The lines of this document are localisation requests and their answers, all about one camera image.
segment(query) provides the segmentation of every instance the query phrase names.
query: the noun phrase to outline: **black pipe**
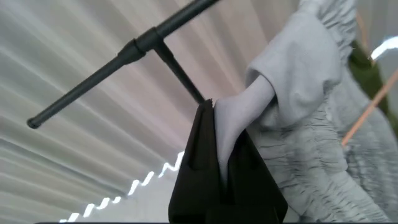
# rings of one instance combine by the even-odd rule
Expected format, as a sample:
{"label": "black pipe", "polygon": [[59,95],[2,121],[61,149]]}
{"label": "black pipe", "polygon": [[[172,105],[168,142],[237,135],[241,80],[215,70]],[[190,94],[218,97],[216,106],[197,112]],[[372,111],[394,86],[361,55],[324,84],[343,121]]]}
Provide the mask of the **black pipe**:
{"label": "black pipe", "polygon": [[[60,99],[44,109],[38,115],[28,119],[27,125],[34,129],[38,128],[46,120],[57,114],[60,110],[64,109],[81,95],[85,94],[88,90],[99,84],[123,65],[127,65],[139,60],[145,56],[146,52],[154,49],[155,46],[160,46],[159,44],[163,43],[164,37],[171,34],[173,31],[187,23],[190,19],[194,18],[205,9],[212,6],[217,1],[219,0],[193,1],[163,21],[157,27],[149,29],[137,39],[132,39],[123,47],[123,49],[118,53],[117,57],[89,76],[86,80],[82,81],[79,85],[74,87],[67,94],[63,95]],[[182,70],[178,62],[173,57],[166,59],[163,58],[163,60],[174,72],[174,74],[176,74],[177,78],[183,83],[183,85],[188,88],[188,91],[192,94],[195,100],[197,102],[204,101],[203,97],[200,95],[199,91],[193,85],[191,80],[187,77],[187,74]]]}

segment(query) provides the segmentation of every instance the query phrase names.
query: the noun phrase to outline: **clothes hanger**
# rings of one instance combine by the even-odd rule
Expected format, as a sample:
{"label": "clothes hanger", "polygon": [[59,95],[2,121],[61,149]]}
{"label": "clothes hanger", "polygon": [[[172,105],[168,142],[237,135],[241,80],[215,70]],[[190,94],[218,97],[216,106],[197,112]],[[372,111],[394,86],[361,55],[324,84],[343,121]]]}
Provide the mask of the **clothes hanger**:
{"label": "clothes hanger", "polygon": [[[366,35],[366,30],[364,28],[364,22],[362,20],[361,15],[358,12],[356,14],[356,22],[358,23],[359,29],[361,31],[361,40],[363,43],[363,47],[365,51],[369,52],[368,39]],[[370,56],[369,58],[372,61],[372,65],[374,65],[375,61]],[[388,79],[388,81],[383,85],[383,87],[378,91],[376,96],[373,98],[372,102],[366,107],[365,112],[358,118],[358,120],[354,123],[353,127],[347,132],[347,134],[345,135],[345,137],[341,142],[343,146],[347,145],[348,141],[354,136],[355,132],[362,126],[366,118],[372,113],[372,111],[376,108],[376,106],[380,103],[380,101],[387,95],[387,93],[394,86],[397,80],[398,80],[398,68],[397,70],[395,70],[393,75]]]}

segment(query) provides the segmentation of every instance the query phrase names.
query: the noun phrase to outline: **green cloth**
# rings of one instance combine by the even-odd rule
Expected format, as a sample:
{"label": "green cloth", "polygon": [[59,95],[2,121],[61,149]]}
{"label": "green cloth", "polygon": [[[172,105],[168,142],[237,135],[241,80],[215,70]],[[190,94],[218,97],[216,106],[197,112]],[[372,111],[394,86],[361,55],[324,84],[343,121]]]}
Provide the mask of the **green cloth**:
{"label": "green cloth", "polygon": [[[351,46],[353,51],[348,59],[349,69],[362,90],[370,99],[373,99],[383,86],[379,67],[376,63],[372,65],[368,56],[356,40],[351,44]],[[384,97],[380,101],[378,107],[387,116],[396,137],[398,137],[398,119],[389,111],[387,97]]]}

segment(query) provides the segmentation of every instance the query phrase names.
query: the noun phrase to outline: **gray cloth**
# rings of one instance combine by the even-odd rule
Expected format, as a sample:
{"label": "gray cloth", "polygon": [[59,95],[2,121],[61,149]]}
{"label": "gray cloth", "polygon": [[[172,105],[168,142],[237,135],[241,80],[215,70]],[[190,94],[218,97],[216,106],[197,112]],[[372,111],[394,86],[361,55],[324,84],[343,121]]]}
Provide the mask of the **gray cloth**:
{"label": "gray cloth", "polygon": [[249,66],[248,84],[263,75],[276,95],[249,128],[253,141],[289,206],[305,220],[397,221],[398,149],[380,111],[347,150],[341,146],[369,103],[346,68],[354,1],[300,5]]}

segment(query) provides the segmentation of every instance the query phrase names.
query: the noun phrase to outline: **gray fabric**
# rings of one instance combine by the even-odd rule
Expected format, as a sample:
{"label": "gray fabric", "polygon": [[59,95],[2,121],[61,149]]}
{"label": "gray fabric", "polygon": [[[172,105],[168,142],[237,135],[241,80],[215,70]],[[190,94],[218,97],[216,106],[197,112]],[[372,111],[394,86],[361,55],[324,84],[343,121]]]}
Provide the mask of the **gray fabric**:
{"label": "gray fabric", "polygon": [[249,132],[302,220],[397,221],[398,150],[380,111],[347,150],[341,146],[342,135],[369,100],[346,68],[354,38],[354,1],[331,2],[302,1],[283,31],[250,64],[248,84],[263,75],[276,99]]}

